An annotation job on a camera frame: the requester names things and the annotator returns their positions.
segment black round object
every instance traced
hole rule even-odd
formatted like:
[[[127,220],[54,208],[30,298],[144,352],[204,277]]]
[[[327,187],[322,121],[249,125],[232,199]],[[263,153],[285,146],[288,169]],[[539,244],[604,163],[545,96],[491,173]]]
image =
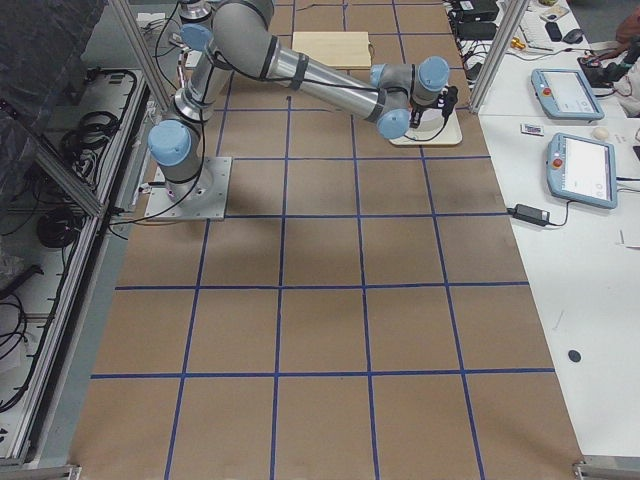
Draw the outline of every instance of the black round object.
[[[70,208],[60,207],[38,219],[36,233],[45,247],[64,248],[78,238],[81,228],[81,218],[74,215]]]
[[[577,350],[569,350],[569,360],[572,362],[578,363],[582,360],[582,355]]]

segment sticker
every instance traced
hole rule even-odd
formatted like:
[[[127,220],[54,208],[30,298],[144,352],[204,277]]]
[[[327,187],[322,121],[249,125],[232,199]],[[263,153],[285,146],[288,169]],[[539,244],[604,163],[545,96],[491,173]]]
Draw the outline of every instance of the sticker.
[[[529,123],[521,123],[520,132],[524,133],[525,135],[537,135],[539,137],[544,137],[544,129],[540,125],[531,125]]]

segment brown tiled surface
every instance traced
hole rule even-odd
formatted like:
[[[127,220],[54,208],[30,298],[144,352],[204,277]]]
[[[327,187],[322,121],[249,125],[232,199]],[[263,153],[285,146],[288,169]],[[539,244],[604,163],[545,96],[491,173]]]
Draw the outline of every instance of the brown tiled surface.
[[[273,31],[346,20],[374,63],[459,68],[443,10],[416,3],[395,2],[398,32],[388,0],[280,2]],[[71,456],[84,478],[571,478],[477,117],[458,109],[456,147],[398,148],[304,93],[230,90],[206,125],[207,152],[236,157],[228,217],[133,227]]]

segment power adapter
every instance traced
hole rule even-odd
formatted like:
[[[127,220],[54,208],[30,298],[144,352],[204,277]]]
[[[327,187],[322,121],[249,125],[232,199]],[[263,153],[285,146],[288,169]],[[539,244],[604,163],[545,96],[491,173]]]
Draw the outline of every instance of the power adapter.
[[[551,225],[551,222],[549,221],[549,212],[546,210],[540,210],[539,208],[533,208],[528,205],[518,203],[513,208],[507,208],[507,212],[513,218],[517,218],[523,222],[533,223],[534,225],[539,225],[541,227]]]

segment gray floor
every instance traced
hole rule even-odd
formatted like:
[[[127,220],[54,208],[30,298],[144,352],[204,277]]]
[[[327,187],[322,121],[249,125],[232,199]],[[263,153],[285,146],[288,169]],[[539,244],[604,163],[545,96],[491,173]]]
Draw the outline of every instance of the gray floor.
[[[591,43],[614,40],[616,27],[637,6],[637,0],[571,1],[571,10]]]

